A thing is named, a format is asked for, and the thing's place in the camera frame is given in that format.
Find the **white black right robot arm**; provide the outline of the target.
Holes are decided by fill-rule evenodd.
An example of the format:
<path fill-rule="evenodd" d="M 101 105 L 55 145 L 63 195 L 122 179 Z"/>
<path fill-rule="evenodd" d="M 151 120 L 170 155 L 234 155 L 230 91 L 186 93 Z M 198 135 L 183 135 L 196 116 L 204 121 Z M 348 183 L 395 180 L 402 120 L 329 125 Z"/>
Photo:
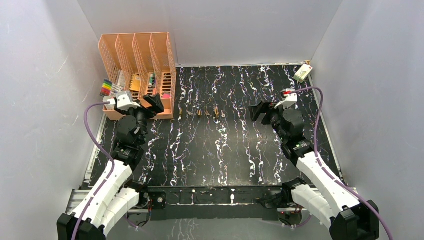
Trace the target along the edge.
<path fill-rule="evenodd" d="M 302 179 L 286 182 L 280 193 L 288 207 L 307 209 L 327 229 L 333 240 L 377 240 L 380 237 L 377 205 L 361 201 L 352 189 L 346 189 L 340 178 L 325 164 L 315 146 L 304 136 L 302 113 L 273 102 L 260 102 L 248 108 L 251 121 L 261 114 L 263 125 L 270 125 L 281 140 L 286 159 L 315 185 L 315 192 Z"/>

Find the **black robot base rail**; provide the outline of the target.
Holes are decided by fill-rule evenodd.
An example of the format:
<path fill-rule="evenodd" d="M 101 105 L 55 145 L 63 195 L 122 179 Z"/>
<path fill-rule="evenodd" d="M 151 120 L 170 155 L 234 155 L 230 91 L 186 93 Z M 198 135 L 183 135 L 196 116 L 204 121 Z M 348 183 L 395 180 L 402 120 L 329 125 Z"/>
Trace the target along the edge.
<path fill-rule="evenodd" d="M 140 204 L 129 215 L 151 214 L 152 221 L 180 219 L 262 219 L 296 225 L 306 209 L 289 202 L 280 186 L 196 186 L 141 189 Z"/>

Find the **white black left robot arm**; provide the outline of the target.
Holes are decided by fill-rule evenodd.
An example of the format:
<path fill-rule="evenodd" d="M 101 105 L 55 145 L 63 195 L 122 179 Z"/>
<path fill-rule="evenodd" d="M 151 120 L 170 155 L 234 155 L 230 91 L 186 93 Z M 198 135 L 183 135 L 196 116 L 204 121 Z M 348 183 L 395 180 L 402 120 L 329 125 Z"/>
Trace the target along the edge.
<path fill-rule="evenodd" d="M 130 209 L 144 208 L 152 202 L 148 187 L 130 180 L 145 150 L 147 121 L 163 113 L 160 94 L 142 97 L 149 107 L 134 100 L 129 91 L 121 91 L 104 102 L 88 106 L 83 115 L 84 125 L 93 143 L 108 158 L 106 167 L 90 192 L 70 214 L 57 220 L 60 240 L 105 240 L 114 226 Z M 111 105 L 122 114 L 118 121 L 116 142 L 108 153 L 94 137 L 88 122 L 89 111 L 96 106 Z"/>

